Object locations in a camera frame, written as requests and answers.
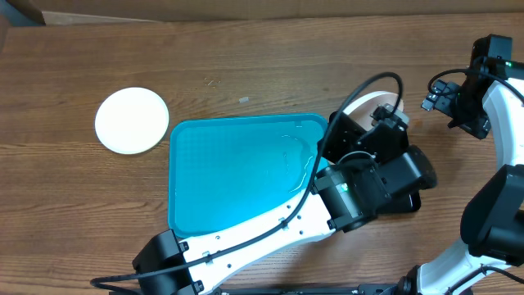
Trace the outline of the pink rimmed white plate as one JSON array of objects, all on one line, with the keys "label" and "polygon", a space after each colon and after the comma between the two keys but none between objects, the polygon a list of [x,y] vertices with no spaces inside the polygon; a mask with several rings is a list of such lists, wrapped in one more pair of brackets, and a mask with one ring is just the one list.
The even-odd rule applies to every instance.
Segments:
[{"label": "pink rimmed white plate", "polygon": [[394,105],[398,95],[387,91],[376,91],[363,95],[350,103],[343,111],[349,118],[362,127],[365,131],[369,131],[373,126],[373,118],[371,115],[379,105],[390,104]]}]

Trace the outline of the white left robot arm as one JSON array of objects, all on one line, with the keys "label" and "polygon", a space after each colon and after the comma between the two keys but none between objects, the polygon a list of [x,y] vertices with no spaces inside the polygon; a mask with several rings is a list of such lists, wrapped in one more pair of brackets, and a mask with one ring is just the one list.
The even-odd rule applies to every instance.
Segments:
[{"label": "white left robot arm", "polygon": [[431,163],[409,144],[409,120],[379,107],[365,129],[332,114],[318,147],[330,161],[290,201],[222,231],[176,239],[157,234],[133,260],[143,294],[210,294],[239,270],[283,249],[349,232],[380,214],[420,207],[420,191],[436,186]]}]

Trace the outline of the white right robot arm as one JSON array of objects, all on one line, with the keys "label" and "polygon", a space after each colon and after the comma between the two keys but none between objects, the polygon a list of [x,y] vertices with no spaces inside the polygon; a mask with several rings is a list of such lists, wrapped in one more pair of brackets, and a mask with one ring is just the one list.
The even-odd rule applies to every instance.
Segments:
[{"label": "white right robot arm", "polygon": [[416,265],[388,294],[466,294],[493,273],[523,281],[508,272],[523,264],[523,80],[495,81],[481,105],[492,125],[498,170],[467,204],[459,239]]}]

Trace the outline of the white plate with sauce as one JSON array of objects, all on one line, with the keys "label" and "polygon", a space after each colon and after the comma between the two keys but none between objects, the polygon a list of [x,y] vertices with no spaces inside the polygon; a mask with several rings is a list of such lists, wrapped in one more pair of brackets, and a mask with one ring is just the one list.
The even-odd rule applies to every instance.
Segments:
[{"label": "white plate with sauce", "polygon": [[94,129],[107,149],[124,155],[146,152],[165,136],[169,110],[161,96],[148,88],[122,88],[97,110]]}]

